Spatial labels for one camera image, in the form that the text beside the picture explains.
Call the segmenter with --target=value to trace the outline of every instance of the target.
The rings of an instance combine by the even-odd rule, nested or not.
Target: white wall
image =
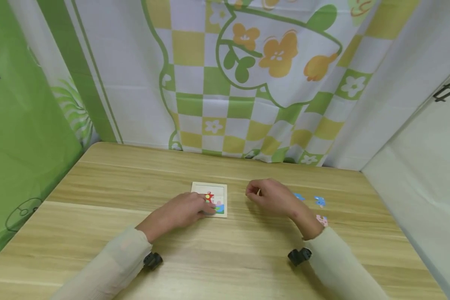
[[[450,299],[450,97],[427,101],[363,173]]]
[[[361,170],[450,75],[450,0],[422,0],[337,136],[325,166]]]

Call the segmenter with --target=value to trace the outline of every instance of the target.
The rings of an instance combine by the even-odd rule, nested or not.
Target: orange flower
[[[244,47],[250,51],[255,50],[255,40],[260,35],[260,31],[258,28],[252,27],[247,30],[242,23],[236,23],[233,26],[233,34],[233,41],[235,42],[235,44],[244,45]]]
[[[270,76],[280,78],[288,75],[292,67],[292,59],[297,56],[297,34],[291,30],[284,34],[282,41],[269,40],[263,47],[264,57],[259,66],[269,68]]]
[[[242,8],[243,1],[242,0],[236,0],[235,1],[235,9],[239,10]]]
[[[266,10],[272,10],[279,3],[280,0],[262,0],[262,6]]]
[[[333,53],[330,56],[317,55],[312,57],[303,70],[303,74],[307,76],[307,81],[322,80],[328,71],[329,64],[332,63],[337,56],[337,53]]]

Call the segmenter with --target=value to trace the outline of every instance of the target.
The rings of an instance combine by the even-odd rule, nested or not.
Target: checkered curtain
[[[418,3],[142,2],[165,58],[170,148],[308,165],[322,165]]]

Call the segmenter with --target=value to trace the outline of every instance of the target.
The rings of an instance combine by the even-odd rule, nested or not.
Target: right hand
[[[284,217],[293,218],[297,211],[304,209],[304,204],[288,187],[271,178],[250,181],[245,195],[261,208]]]
[[[324,229],[313,211],[298,200],[288,187],[275,179],[250,181],[245,195],[261,208],[292,219],[304,240],[316,238]]]

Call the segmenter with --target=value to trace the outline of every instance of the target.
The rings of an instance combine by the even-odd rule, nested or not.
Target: wooden table
[[[228,185],[228,218],[207,218],[154,246],[164,263],[118,299],[331,299],[287,254],[300,233],[262,215],[244,189],[273,177],[300,193],[393,299],[445,299],[379,196],[358,172],[98,143],[0,253],[0,300],[45,300],[105,244],[192,181]],[[320,209],[314,196],[326,199]]]

